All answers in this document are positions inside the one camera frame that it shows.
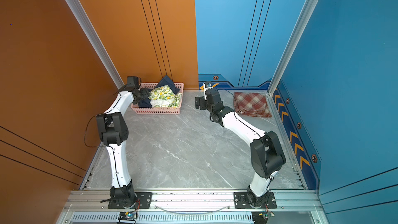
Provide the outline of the lemon print skirt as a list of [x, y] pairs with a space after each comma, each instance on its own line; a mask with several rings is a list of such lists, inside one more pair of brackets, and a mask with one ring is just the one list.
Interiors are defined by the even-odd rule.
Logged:
[[182, 93], [174, 93], [168, 85], [154, 88], [149, 94], [150, 104], [155, 108], [178, 108], [181, 103], [181, 98]]

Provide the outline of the red plaid skirt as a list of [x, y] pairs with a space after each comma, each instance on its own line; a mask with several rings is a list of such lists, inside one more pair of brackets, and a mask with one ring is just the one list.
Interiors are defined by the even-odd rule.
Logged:
[[272, 117], [266, 96], [260, 93], [234, 92], [234, 109], [239, 115]]

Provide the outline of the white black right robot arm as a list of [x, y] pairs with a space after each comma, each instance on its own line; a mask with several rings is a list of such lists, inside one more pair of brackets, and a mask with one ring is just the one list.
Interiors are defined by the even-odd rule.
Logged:
[[252, 208], [275, 209], [276, 199], [269, 189], [271, 182], [286, 163], [286, 156], [273, 131], [263, 131], [251, 125], [232, 108], [225, 106], [218, 89], [205, 82], [204, 95], [195, 98], [195, 107], [209, 111], [209, 120], [234, 132], [250, 147], [251, 165], [255, 171], [247, 188], [247, 201]]

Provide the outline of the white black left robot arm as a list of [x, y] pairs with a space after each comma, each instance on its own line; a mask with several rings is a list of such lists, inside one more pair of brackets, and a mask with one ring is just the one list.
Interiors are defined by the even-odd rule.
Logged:
[[117, 93], [112, 105], [104, 113], [96, 115], [98, 134], [106, 147], [112, 172], [112, 186], [109, 194], [109, 209], [137, 209], [139, 198], [136, 195], [126, 161], [126, 140], [129, 129], [124, 114], [131, 104], [147, 99], [147, 88], [127, 87]]

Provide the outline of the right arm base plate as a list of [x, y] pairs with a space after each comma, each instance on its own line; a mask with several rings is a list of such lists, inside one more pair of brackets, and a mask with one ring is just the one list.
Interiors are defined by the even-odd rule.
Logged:
[[252, 192], [235, 192], [234, 204], [237, 209], [244, 208], [261, 208], [261, 209], [276, 209], [277, 203], [274, 193], [272, 191], [266, 192], [261, 197], [256, 197]]

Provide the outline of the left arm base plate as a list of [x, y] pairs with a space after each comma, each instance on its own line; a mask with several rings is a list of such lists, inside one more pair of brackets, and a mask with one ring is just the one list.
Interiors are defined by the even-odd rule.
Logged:
[[116, 196], [110, 199], [108, 209], [149, 209], [152, 193], [136, 192], [132, 196]]

